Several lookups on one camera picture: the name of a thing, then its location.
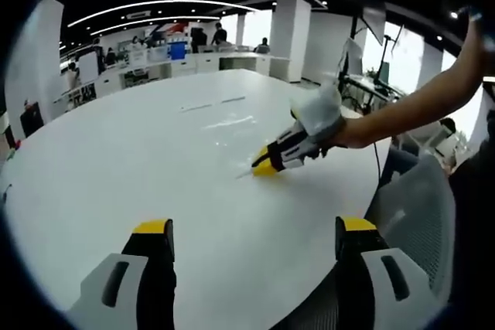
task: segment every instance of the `blue container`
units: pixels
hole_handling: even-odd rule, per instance
[[[170,59],[184,60],[186,58],[186,42],[169,43]]]

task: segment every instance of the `forearm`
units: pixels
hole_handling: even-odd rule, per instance
[[[469,25],[459,58],[421,89],[396,104],[350,121],[337,142],[350,147],[367,146],[436,121],[456,111],[475,94],[483,79],[485,53],[476,25]]]

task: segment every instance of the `white round table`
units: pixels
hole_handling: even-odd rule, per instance
[[[177,328],[263,329],[283,319],[335,264],[335,217],[363,216],[378,183],[372,146],[334,148],[271,179],[236,179],[292,123],[290,98],[305,94],[246,70],[161,80],[90,102],[26,139],[2,186],[12,183],[5,211],[42,292],[67,310],[134,227],[172,218]],[[389,142],[377,144],[382,167]]]

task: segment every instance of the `white table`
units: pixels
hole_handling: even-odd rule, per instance
[[[12,183],[13,239],[49,300],[68,309],[135,226],[168,217],[177,328],[264,329],[288,315],[336,262],[335,217],[363,216],[378,184],[373,146],[236,179],[293,122],[289,100],[310,93],[245,70],[167,79],[27,138],[1,185]],[[381,166],[388,146],[377,143]]]

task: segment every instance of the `ceiling light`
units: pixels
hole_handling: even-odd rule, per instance
[[[142,22],[165,21],[165,20],[169,20],[169,19],[173,19],[174,22],[176,22],[177,21],[176,17],[179,17],[180,19],[197,19],[193,15],[176,15],[175,17],[159,17],[157,19],[143,19],[141,21],[133,21],[133,22],[128,22],[128,23],[123,23],[121,25],[107,27],[106,29],[102,29],[102,30],[98,30],[98,31],[92,32],[91,35],[96,35],[99,32],[105,32],[105,31],[109,31],[109,30],[113,30],[113,29],[118,29],[120,27],[129,26],[129,25],[135,25],[137,23],[142,23]],[[220,17],[213,17],[212,15],[203,15],[201,17],[203,19],[220,19]]]
[[[82,19],[78,19],[77,21],[74,21],[67,25],[67,27],[72,27],[74,25],[77,25],[78,23],[81,23],[83,21],[87,21],[88,19],[92,19],[93,17],[97,17],[99,15],[104,15],[109,12],[113,11],[118,11],[121,9],[126,9],[126,8],[132,8],[132,7],[141,7],[143,5],[155,5],[155,4],[169,4],[169,3],[193,3],[193,4],[209,4],[209,5],[222,5],[223,7],[231,7],[231,8],[238,8],[238,9],[243,9],[249,12],[257,12],[259,9],[248,7],[246,5],[240,5],[240,4],[234,4],[234,3],[226,3],[226,2],[215,2],[213,0],[154,0],[152,2],[141,2],[141,3],[132,3],[132,4],[127,4],[127,5],[121,5],[115,8],[110,8],[106,9],[101,12],[94,13],[92,15],[87,15],[86,17],[83,17]]]

